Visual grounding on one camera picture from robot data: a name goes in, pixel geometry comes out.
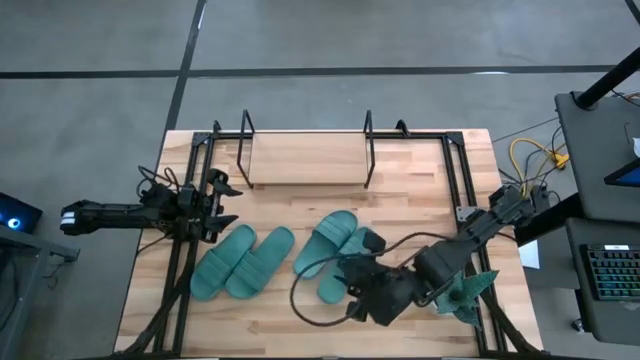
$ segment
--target teal slipper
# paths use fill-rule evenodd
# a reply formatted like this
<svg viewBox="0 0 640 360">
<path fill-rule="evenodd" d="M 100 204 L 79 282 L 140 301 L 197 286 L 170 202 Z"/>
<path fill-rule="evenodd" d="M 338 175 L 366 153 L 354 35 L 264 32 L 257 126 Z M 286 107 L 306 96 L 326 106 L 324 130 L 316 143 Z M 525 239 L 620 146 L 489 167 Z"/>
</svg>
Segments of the teal slipper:
<svg viewBox="0 0 640 360">
<path fill-rule="evenodd" d="M 365 248 L 362 244 L 364 241 L 364 235 L 369 231 L 368 228 L 362 227 L 351 235 L 349 240 L 347 240 L 344 245 L 338 251 L 339 254 L 368 254 L 369 249 Z M 329 271 L 325 275 L 324 278 L 320 281 L 320 286 L 318 286 L 317 294 L 322 299 L 322 301 L 327 304 L 337 304 L 339 303 L 344 295 L 347 293 L 347 287 L 334 276 L 344 276 L 344 273 L 338 267 L 337 261 L 333 261 L 331 265 L 329 265 Z"/>
<path fill-rule="evenodd" d="M 218 246 L 207 250 L 193 270 L 191 295 L 200 301 L 213 299 L 255 242 L 256 231 L 249 225 L 240 225 Z"/>
<path fill-rule="evenodd" d="M 245 253 L 233 269 L 225 284 L 229 295 L 238 299 L 258 295 L 282 265 L 294 242 L 288 228 L 280 226 L 273 230 L 257 249 Z"/>
<path fill-rule="evenodd" d="M 346 210 L 332 212 L 327 215 L 311 233 L 309 241 L 293 263 L 296 274 L 313 262 L 335 255 L 338 249 L 353 234 L 358 227 L 358 219 Z M 318 264 L 302 274 L 302 278 L 310 279 L 322 269 L 324 264 Z"/>
</svg>

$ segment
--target concrete floor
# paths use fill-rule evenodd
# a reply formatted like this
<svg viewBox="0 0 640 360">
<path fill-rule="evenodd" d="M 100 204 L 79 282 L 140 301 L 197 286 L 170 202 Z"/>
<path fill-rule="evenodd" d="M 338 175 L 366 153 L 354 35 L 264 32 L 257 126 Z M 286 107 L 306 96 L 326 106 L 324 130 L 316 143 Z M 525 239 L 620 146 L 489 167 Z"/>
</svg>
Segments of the concrete floor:
<svg viewBox="0 0 640 360">
<path fill-rule="evenodd" d="M 195 8 L 196 0 L 0 0 L 0 71 L 175 70 Z M 209 0 L 192 68 L 607 65 L 637 47 L 639 34 L 622 0 Z M 402 118 L 411 128 L 488 128 L 497 139 L 553 118 L 556 93 L 601 75 L 190 79 L 176 127 L 209 129 L 217 119 L 235 129 L 246 108 L 261 129 L 358 128 L 371 109 L 376 128 Z M 175 84 L 0 80 L 0 191 L 43 209 L 38 233 L 52 239 L 63 237 L 60 208 L 75 200 L 136 201 L 136 166 L 156 162 Z M 640 89 L 640 78 L 618 89 Z M 557 126 L 519 136 L 546 144 Z M 512 138 L 494 144 L 510 173 Z M 575 191 L 570 170 L 547 180 L 562 197 Z M 43 281 L 21 358 L 111 351 L 138 234 L 72 239 L 81 257 L 54 290 Z M 530 282 L 546 350 L 638 357 L 638 347 L 575 334 L 570 290 L 541 285 Z"/>
</svg>

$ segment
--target wooden table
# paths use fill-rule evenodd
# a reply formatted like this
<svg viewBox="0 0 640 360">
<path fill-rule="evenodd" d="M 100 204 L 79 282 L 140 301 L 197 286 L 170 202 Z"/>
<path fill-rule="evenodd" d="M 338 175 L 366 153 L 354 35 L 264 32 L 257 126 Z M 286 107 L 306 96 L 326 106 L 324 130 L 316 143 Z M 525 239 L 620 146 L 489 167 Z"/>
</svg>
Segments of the wooden table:
<svg viewBox="0 0 640 360">
<path fill-rule="evenodd" d="M 476 196 L 479 205 L 487 207 L 488 196 L 501 184 L 489 132 L 484 129 L 462 131 Z M 184 178 L 192 133 L 170 131 L 167 134 L 160 169 L 171 167 L 179 179 Z M 183 356 L 477 355 L 472 327 L 451 315 L 437 315 L 432 307 L 420 309 L 412 305 L 386 328 L 371 321 L 348 321 L 332 328 L 318 328 L 299 320 L 288 301 L 289 288 L 294 279 L 293 260 L 309 238 L 311 230 L 332 211 L 353 211 L 360 225 L 372 228 L 389 244 L 420 230 L 455 234 L 454 214 L 439 141 L 376 140 L 376 167 L 368 190 L 362 185 L 256 185 L 251 190 L 235 165 L 237 151 L 237 141 L 216 140 L 212 164 L 212 167 L 229 174 L 234 188 L 244 191 L 242 196 L 223 199 L 225 214 L 240 216 L 231 227 L 242 223 L 252 225 L 258 232 L 259 242 L 275 227 L 285 225 L 294 232 L 296 243 L 285 263 L 258 297 L 236 300 L 223 291 L 209 302 L 191 299 Z M 458 188 L 464 199 L 465 188 L 461 183 L 459 163 L 455 165 L 460 182 Z M 145 231 L 140 246 L 158 237 L 157 231 Z M 421 246 L 434 241 L 428 238 L 412 239 L 384 256 L 382 261 L 387 264 L 398 263 Z M 137 258 L 116 350 L 131 344 L 160 306 L 170 248 L 170 241 L 161 242 Z M 209 248 L 210 245 L 201 242 L 198 258 Z M 516 244 L 509 239 L 496 237 L 488 243 L 488 253 L 492 268 L 500 270 L 495 283 L 500 305 L 527 340 L 541 349 L 540 334 Z M 318 321 L 344 315 L 348 299 L 342 304 L 326 305 L 316 295 L 316 288 L 317 279 L 303 281 L 298 287 L 296 303 L 304 314 Z M 491 322 L 488 311 L 484 310 L 487 339 L 490 348 L 494 348 Z M 167 339 L 172 338 L 171 331 L 168 330 Z"/>
</svg>

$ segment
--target black keyboard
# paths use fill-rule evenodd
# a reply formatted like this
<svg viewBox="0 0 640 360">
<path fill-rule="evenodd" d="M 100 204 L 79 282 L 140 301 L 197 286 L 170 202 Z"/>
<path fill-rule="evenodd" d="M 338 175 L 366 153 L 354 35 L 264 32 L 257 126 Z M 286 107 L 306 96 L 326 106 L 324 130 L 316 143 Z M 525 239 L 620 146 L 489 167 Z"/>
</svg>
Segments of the black keyboard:
<svg viewBox="0 0 640 360">
<path fill-rule="evenodd" d="M 597 300 L 640 301 L 640 246 L 585 245 L 584 251 Z"/>
</svg>

